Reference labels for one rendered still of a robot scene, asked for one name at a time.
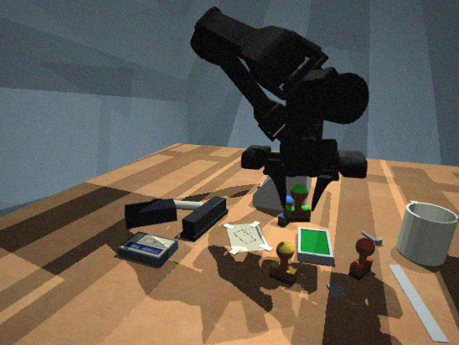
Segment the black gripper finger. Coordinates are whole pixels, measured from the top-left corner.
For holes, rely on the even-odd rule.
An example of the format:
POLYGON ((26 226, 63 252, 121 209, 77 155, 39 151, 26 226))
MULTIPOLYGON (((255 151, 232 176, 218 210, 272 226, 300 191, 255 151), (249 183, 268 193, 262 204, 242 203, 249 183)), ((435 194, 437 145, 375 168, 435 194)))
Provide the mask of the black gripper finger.
POLYGON ((328 184, 330 184, 332 181, 336 182, 338 180, 339 180, 339 175, 338 176, 323 175, 322 174, 322 170, 321 170, 320 175, 317 177, 316 185, 315 185, 315 188, 314 188, 314 193, 313 193, 313 196, 312 196, 311 212, 313 212, 314 209, 316 208, 317 203, 318 203, 320 197, 322 196, 322 193, 324 192, 324 190, 328 186, 328 184))
POLYGON ((282 207, 285 209, 286 208, 286 175, 284 174, 283 165, 281 167, 280 172, 269 172, 269 171, 263 170, 263 174, 270 176, 270 178, 273 180, 274 184, 276 185, 276 189, 278 191, 282 207))

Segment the grey cup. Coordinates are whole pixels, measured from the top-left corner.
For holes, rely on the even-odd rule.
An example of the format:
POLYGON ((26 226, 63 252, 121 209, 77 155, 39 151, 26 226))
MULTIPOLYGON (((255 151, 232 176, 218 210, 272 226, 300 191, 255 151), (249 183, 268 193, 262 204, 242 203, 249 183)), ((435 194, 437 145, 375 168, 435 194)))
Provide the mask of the grey cup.
POLYGON ((410 201, 397 241, 397 250, 417 264, 437 266, 445 263, 458 216, 441 206, 410 201))

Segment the white square tile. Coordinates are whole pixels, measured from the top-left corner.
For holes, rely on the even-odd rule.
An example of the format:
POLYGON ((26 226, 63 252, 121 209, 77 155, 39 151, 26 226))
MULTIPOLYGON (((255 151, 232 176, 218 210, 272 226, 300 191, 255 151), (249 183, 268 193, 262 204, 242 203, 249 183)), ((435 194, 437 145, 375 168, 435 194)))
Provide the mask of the white square tile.
POLYGON ((347 295, 346 291, 343 289, 341 283, 339 284, 327 284, 327 288, 331 291, 333 296, 344 296, 347 295))

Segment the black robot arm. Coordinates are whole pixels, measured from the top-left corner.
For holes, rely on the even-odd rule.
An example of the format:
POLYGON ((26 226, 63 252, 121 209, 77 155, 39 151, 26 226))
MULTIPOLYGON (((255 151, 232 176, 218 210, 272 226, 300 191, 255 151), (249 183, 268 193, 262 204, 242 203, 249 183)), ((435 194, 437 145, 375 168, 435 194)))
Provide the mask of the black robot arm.
POLYGON ((307 128, 306 135, 294 135, 293 128, 284 126, 273 135, 286 123, 286 115, 343 125, 356 121, 369 103, 363 78, 354 73, 339 74, 334 67, 323 70, 328 56, 321 47, 287 28, 253 28, 216 7, 210 8, 194 28, 190 40, 193 51, 223 69, 253 105, 259 128, 271 141, 277 138, 281 142, 280 162, 286 176, 316 178, 321 167, 336 164, 338 143, 333 139, 319 141, 318 129, 307 128), (306 63, 305 56, 309 58, 306 63), (269 99, 259 84, 286 105, 269 99))

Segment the grey flat strip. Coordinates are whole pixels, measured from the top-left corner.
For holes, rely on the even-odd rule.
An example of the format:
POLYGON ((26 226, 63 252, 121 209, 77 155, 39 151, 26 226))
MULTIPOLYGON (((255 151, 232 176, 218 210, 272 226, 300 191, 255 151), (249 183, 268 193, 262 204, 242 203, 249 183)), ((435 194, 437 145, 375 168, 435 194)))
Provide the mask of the grey flat strip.
MULTIPOLYGON (((448 342, 444 333, 437 325, 435 319, 430 314, 430 311, 426 308, 426 305, 419 297, 419 294, 415 288, 410 283, 410 280, 405 275, 403 270, 400 268, 400 265, 388 265, 395 275, 396 280, 400 283, 401 289, 405 292, 405 295, 408 297, 411 305, 414 307, 414 310, 417 313, 417 316, 420 318, 420 321, 423 323, 426 331, 429 333, 430 338, 433 342, 448 342)), ((449 342, 448 342, 449 343, 449 342)))

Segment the blue stamp pad tin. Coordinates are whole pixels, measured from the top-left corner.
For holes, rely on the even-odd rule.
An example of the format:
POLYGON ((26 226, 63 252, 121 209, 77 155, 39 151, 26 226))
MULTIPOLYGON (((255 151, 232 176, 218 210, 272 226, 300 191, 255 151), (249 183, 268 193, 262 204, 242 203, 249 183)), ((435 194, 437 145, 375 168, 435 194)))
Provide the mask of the blue stamp pad tin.
POLYGON ((178 241, 138 231, 117 249, 120 257, 161 267, 178 250, 178 241))

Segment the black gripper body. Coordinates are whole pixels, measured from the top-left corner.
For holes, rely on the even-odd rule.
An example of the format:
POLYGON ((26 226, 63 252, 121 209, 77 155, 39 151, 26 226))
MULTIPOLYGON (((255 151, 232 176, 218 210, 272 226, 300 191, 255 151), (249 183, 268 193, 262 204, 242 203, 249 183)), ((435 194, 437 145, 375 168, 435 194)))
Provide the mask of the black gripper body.
MULTIPOLYGON (((319 141, 322 140, 324 120, 312 117, 293 117, 286 115, 285 128, 293 128, 294 135, 306 135, 307 128, 318 129, 319 141)), ((280 162, 280 153, 272 152, 271 146, 251 145, 241 155, 241 167, 244 169, 280 172, 283 162, 280 162), (265 166, 264 166, 265 165, 265 166)), ((334 166, 321 167, 323 175, 344 178, 366 178, 368 161, 361 151, 338 150, 334 166)))

